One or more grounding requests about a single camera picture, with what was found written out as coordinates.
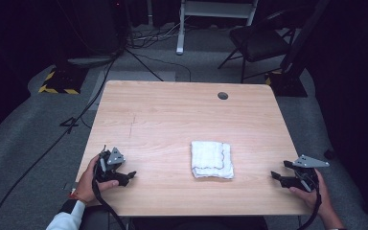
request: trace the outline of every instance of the light wood tabletop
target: light wood tabletop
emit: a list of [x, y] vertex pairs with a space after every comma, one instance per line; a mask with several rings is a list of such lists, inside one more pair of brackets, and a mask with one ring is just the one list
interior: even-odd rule
[[[226, 100], [219, 92], [228, 95]], [[195, 178], [191, 142], [231, 147], [234, 178]], [[127, 187], [103, 192], [121, 216], [307, 215], [302, 200], [271, 171], [298, 155], [272, 90], [260, 84], [110, 80], [80, 163], [117, 147], [137, 171]]]

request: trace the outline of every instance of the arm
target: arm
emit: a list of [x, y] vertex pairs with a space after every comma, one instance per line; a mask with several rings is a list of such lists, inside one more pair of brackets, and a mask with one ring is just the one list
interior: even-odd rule
[[[52, 222], [47, 227], [47, 230], [54, 229], [79, 229], [81, 218], [85, 206], [95, 200], [94, 192], [92, 191], [92, 179], [94, 178], [94, 167], [97, 164], [99, 156], [97, 155], [88, 164], [88, 168], [82, 174], [77, 189], [70, 195], [59, 210], [58, 214], [53, 218]], [[117, 180], [110, 180], [104, 183], [98, 183], [100, 191], [105, 191], [119, 185]]]
[[[322, 174], [319, 171], [316, 171], [316, 173], [319, 180], [319, 192], [322, 196], [322, 204], [319, 206], [318, 216], [324, 223], [325, 229], [345, 229], [342, 221], [331, 204], [328, 188], [325, 184]], [[294, 187], [289, 188], [289, 190], [296, 196], [303, 199], [307, 206], [313, 209], [316, 200], [316, 193], [307, 193]]]

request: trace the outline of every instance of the sleeve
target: sleeve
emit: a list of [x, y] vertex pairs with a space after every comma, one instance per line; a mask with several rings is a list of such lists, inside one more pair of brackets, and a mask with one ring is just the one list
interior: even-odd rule
[[84, 210], [84, 203], [77, 199], [68, 199], [46, 230], [78, 230]]

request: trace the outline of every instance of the white towel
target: white towel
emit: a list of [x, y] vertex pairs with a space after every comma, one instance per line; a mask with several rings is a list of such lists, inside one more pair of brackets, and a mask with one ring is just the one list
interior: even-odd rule
[[234, 177], [230, 146], [211, 141], [193, 141], [192, 170], [196, 178], [216, 176], [226, 179]]

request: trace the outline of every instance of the hand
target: hand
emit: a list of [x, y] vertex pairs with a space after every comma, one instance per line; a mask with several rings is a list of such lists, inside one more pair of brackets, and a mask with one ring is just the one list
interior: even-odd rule
[[[322, 198], [322, 203], [321, 206], [319, 206], [318, 210], [319, 217], [321, 217], [326, 229], [344, 228], [342, 221], [339, 219], [339, 216], [337, 215], [334, 207], [331, 204], [328, 188], [325, 184], [322, 174], [317, 169], [315, 169], [315, 172], [318, 175], [319, 193], [321, 194]], [[316, 192], [312, 191], [311, 193], [307, 193], [294, 187], [289, 188], [289, 190], [293, 194], [304, 200], [307, 206], [309, 206], [311, 209], [315, 207]]]
[[[97, 164], [98, 159], [99, 155], [91, 159], [91, 161], [88, 164], [88, 168], [80, 178], [77, 189], [73, 192], [73, 195], [75, 197], [77, 197], [79, 200], [85, 203], [89, 203], [96, 199], [94, 192], [92, 191], [92, 179], [94, 178], [94, 167]], [[98, 183], [98, 188], [100, 189], [101, 192], [103, 192], [110, 188], [117, 187], [118, 185], [119, 181], [109, 180], [103, 183]]]

